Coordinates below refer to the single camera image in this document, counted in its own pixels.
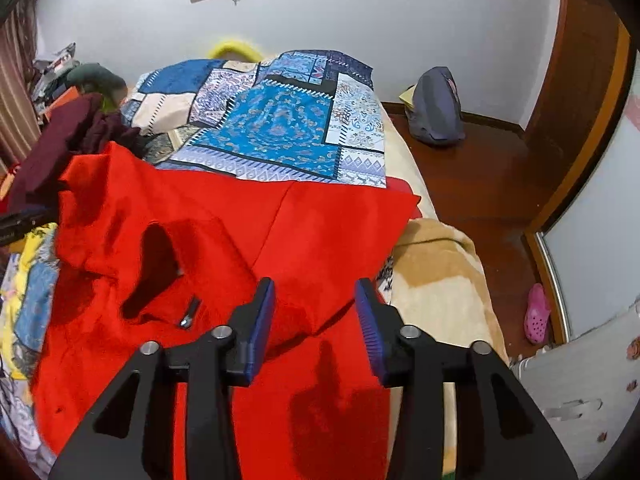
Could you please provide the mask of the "yellow printed t-shirt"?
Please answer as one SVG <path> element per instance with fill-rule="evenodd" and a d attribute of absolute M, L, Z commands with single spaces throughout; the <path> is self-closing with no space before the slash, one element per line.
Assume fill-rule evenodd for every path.
<path fill-rule="evenodd" d="M 8 374 L 34 374 L 50 322 L 60 260 L 55 255 L 54 222 L 38 226 L 10 246 L 1 282 L 1 357 Z"/>

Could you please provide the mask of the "blue patchwork quilt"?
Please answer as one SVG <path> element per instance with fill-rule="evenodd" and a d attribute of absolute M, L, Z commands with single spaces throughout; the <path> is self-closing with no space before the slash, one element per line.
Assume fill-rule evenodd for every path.
<path fill-rule="evenodd" d="M 189 60 L 140 77 L 120 108 L 163 169 L 254 181 L 386 185 L 371 67 L 333 50 Z"/>

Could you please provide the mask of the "orange box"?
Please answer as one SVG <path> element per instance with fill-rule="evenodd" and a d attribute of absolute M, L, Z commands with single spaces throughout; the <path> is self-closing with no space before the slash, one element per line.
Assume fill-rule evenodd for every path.
<path fill-rule="evenodd" d="M 54 110 L 64 104 L 76 100 L 80 97 L 80 93 L 76 87 L 70 87 L 65 90 L 57 99 L 55 99 L 44 111 L 44 117 L 50 122 Z"/>

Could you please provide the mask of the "grey backpack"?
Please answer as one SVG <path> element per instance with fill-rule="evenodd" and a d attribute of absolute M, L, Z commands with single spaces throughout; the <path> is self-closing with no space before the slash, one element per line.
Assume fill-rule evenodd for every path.
<path fill-rule="evenodd" d="M 448 148 L 465 139 L 461 113 L 454 76 L 448 67 L 435 66 L 414 86 L 406 111 L 409 132 L 424 144 Z"/>

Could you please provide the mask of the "white floral pillow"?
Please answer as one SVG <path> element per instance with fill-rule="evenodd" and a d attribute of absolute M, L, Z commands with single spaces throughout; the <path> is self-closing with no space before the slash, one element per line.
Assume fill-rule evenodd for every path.
<path fill-rule="evenodd" d="M 604 477 L 639 432 L 639 305 L 512 370 L 578 477 Z"/>

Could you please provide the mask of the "red zip jacket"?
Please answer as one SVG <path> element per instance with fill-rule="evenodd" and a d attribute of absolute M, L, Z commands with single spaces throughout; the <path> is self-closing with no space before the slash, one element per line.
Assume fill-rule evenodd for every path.
<path fill-rule="evenodd" d="M 385 188 L 157 169 L 110 144 L 58 182 L 55 284 L 32 380 L 55 456 L 142 344 L 190 344 L 274 284 L 264 364 L 232 393 L 247 479 L 379 479 L 390 394 L 374 378 L 354 305 L 418 198 Z"/>

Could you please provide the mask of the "wooden wardrobe frame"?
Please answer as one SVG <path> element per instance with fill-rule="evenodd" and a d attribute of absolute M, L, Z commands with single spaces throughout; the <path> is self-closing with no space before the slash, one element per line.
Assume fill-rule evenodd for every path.
<path fill-rule="evenodd" d="M 544 155 L 554 184 L 524 231 L 550 302 L 554 344 L 570 339 L 570 322 L 544 233 L 570 206 L 611 139 L 635 57 L 631 36 L 608 0 L 559 0 L 546 76 L 525 129 L 527 146 Z"/>

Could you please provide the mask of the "white heart sliding door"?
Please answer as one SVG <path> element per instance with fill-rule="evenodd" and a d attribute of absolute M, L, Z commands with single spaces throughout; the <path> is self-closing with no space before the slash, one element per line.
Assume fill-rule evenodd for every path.
<path fill-rule="evenodd" d="M 568 338 L 639 299 L 639 71 L 614 133 L 576 198 L 544 234 Z"/>

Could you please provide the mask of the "folded maroon garment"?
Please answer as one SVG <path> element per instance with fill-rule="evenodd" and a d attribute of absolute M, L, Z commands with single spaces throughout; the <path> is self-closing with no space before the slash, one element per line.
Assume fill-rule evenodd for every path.
<path fill-rule="evenodd" d="M 88 93 L 57 107 L 40 139 L 21 164 L 9 190 L 8 211 L 58 206 L 60 179 L 76 155 L 101 153 L 115 142 L 132 148 L 140 130 L 119 112 L 102 110 L 103 96 Z"/>

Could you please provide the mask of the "beige fleece blanket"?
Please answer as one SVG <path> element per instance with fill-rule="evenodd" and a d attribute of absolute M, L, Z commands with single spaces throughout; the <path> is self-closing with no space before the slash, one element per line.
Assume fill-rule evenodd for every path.
<path fill-rule="evenodd" d="M 450 210 L 461 209 L 469 195 L 447 177 L 425 177 L 408 144 L 382 111 L 385 172 L 389 188 L 420 197 L 411 219 L 393 249 L 390 302 L 405 322 L 435 339 L 467 347 L 481 339 L 503 361 L 506 342 L 492 306 L 486 274 L 474 242 L 450 226 Z"/>

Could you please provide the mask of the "pink croc shoe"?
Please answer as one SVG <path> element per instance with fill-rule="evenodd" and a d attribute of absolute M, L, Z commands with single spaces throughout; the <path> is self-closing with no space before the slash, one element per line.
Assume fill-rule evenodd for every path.
<path fill-rule="evenodd" d="M 532 344 L 542 344 L 546 340 L 550 313 L 544 286 L 533 284 L 527 296 L 523 322 L 525 336 Z"/>

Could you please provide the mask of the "pile of clutter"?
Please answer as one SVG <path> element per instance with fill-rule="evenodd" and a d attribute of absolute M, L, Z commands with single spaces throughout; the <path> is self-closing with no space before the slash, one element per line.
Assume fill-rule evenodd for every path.
<path fill-rule="evenodd" d="M 39 72 L 30 97 L 34 104 L 46 102 L 52 96 L 53 90 L 58 86 L 58 81 L 63 79 L 68 72 L 79 65 L 75 60 L 76 44 L 71 42 L 63 49 L 55 52 L 52 61 L 35 60 L 35 69 Z"/>

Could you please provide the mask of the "striped brown curtain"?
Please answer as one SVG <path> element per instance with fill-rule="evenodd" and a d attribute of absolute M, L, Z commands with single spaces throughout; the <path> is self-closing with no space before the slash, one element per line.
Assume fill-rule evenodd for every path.
<path fill-rule="evenodd" d="M 32 105 L 37 79 L 37 0 L 17 0 L 1 25 L 1 170 L 26 158 L 40 137 Z"/>

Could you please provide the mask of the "yellow curved tube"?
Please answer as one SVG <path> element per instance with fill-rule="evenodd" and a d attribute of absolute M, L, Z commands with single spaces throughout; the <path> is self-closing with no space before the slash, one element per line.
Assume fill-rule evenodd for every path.
<path fill-rule="evenodd" d="M 219 41 L 207 53 L 208 58 L 259 63 L 265 57 L 248 42 L 237 39 Z"/>

